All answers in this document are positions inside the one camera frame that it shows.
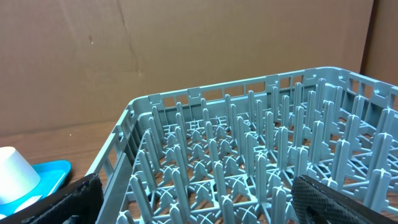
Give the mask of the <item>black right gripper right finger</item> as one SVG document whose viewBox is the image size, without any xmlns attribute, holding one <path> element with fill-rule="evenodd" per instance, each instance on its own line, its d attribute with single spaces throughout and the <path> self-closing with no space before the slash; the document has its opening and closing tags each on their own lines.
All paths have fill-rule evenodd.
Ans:
<svg viewBox="0 0 398 224">
<path fill-rule="evenodd" d="M 307 175 L 294 178 L 292 199 L 299 224 L 397 224 Z"/>
</svg>

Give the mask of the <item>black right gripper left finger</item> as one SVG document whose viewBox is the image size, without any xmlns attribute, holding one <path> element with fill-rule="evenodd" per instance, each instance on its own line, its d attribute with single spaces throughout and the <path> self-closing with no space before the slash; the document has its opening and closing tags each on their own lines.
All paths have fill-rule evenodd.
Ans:
<svg viewBox="0 0 398 224">
<path fill-rule="evenodd" d="M 95 223 L 104 202 L 98 174 L 80 180 L 1 220 L 3 224 Z"/>
</svg>

